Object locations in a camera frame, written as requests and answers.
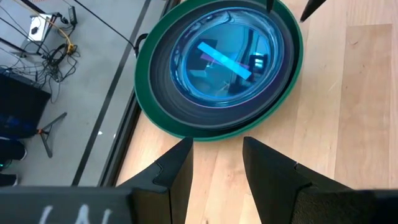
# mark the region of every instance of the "tripod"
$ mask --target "tripod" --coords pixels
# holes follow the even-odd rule
[[[36,134],[39,134],[40,137],[42,138],[42,142],[45,148],[45,151],[47,152],[47,155],[49,158],[52,157],[52,150],[50,149],[49,145],[47,144],[47,139],[50,136],[50,132],[52,129],[52,126],[60,121],[62,118],[67,116],[67,112],[64,112],[63,114],[61,114],[58,118],[55,118],[55,120],[51,121],[48,125],[44,126],[44,128],[40,128],[37,130]]]

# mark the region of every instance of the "gray floor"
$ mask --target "gray floor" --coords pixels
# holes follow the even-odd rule
[[[68,116],[52,130],[49,142],[53,149],[53,158],[47,157],[41,140],[37,136],[25,140],[28,150],[26,159],[13,162],[12,166],[5,170],[7,173],[19,174],[22,185],[70,185],[72,183],[127,44],[99,20],[74,4],[72,0],[67,1],[76,7],[78,25],[71,40],[78,45],[81,57],[78,59],[76,73],[60,85],[57,101],[54,104],[48,103],[39,126],[47,124],[65,111]],[[145,0],[100,2],[81,0],[81,2],[128,38]],[[145,15],[138,34],[149,32],[153,28],[159,20],[164,4],[163,0],[150,2],[148,13]],[[29,30],[29,11],[11,0],[3,0],[0,5],[7,9],[23,28]],[[61,0],[47,0],[38,2],[36,5],[46,12],[58,11],[67,15],[68,5]],[[2,10],[0,10],[0,17],[12,23]],[[2,21],[0,21],[0,36],[16,45],[20,45],[24,40],[23,36]],[[63,41],[56,32],[52,32],[46,40],[46,44],[53,49]],[[3,44],[0,44],[0,47],[10,50]],[[3,65],[12,65],[17,59],[1,51],[0,60]],[[33,61],[40,61],[40,59],[36,57]],[[94,143],[80,185],[96,185],[98,183],[134,86],[135,67],[136,59],[134,53],[131,52]],[[69,68],[70,66],[66,63],[62,65],[64,71]],[[53,97],[56,98],[58,86],[56,83],[53,83],[52,86]],[[46,85],[44,90],[49,91],[49,87]]]

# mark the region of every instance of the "wooden table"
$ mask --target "wooden table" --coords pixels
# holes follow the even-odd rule
[[[299,18],[307,0],[283,2]],[[187,223],[260,223],[243,136],[352,188],[398,188],[397,12],[398,0],[329,0],[300,25],[303,69],[280,109],[242,136],[195,143]],[[141,114],[118,183],[178,141]]]

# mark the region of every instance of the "green plate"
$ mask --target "green plate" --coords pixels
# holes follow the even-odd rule
[[[138,66],[136,68],[135,88],[136,96],[143,112],[160,129],[163,129],[164,131],[179,138],[190,136],[193,137],[196,141],[217,141],[237,136],[257,126],[259,123],[261,123],[261,121],[264,121],[267,117],[269,117],[290,94],[301,70],[303,61],[303,40],[299,25],[297,24],[294,16],[289,11],[289,9],[283,3],[276,0],[274,4],[274,11],[279,14],[279,16],[285,21],[287,27],[289,28],[293,37],[295,49],[295,59],[292,70],[294,74],[292,75],[292,79],[289,82],[288,87],[285,89],[282,96],[277,100],[277,102],[267,112],[265,112],[262,116],[260,116],[252,123],[232,131],[207,131],[203,129],[195,129],[185,124],[179,123],[178,121],[170,118],[167,114],[165,114],[157,105],[150,90],[148,76],[152,54],[154,53],[154,50],[159,40],[162,38],[168,28],[174,24],[174,22],[183,18],[184,16],[188,16],[187,14],[189,14],[190,11],[195,10],[198,7],[220,1],[222,2],[223,0],[188,0],[176,6],[158,22],[158,24],[148,35],[137,59]],[[245,2],[252,2],[254,4],[260,4],[263,7],[266,7],[265,0],[245,0]]]

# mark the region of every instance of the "blue light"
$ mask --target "blue light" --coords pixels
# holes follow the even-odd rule
[[[238,63],[229,59],[227,56],[221,54],[219,51],[215,50],[213,47],[210,47],[206,43],[202,42],[199,44],[198,49],[208,54],[210,57],[229,68],[231,71],[244,78],[248,79],[251,75],[251,72],[246,70],[244,67],[240,66]]]

